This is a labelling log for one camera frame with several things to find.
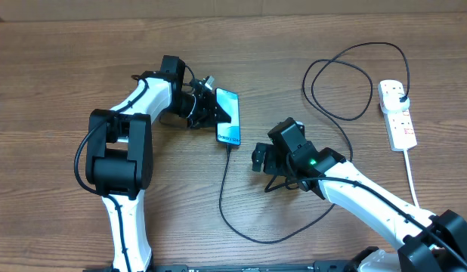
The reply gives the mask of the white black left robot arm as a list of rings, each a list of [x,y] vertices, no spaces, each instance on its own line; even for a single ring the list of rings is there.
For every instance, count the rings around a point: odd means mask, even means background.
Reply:
[[[191,90],[184,91],[189,69],[181,58],[166,55],[159,70],[132,77],[137,88],[123,102],[109,110],[93,110],[89,117],[88,133],[74,159],[78,165],[86,154],[86,178],[78,169],[74,175],[106,207],[114,245],[109,271],[153,270],[144,197],[153,176],[152,124],[163,113],[186,119],[189,129],[215,128],[222,144],[241,144],[238,94],[216,88],[212,76],[192,78]]]

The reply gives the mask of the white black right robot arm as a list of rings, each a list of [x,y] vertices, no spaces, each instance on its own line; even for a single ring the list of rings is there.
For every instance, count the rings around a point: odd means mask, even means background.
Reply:
[[[436,215],[410,204],[363,175],[331,148],[317,150],[305,127],[289,117],[258,143],[252,169],[283,176],[359,218],[394,249],[368,247],[349,261],[346,271],[467,271],[467,222],[446,210]]]

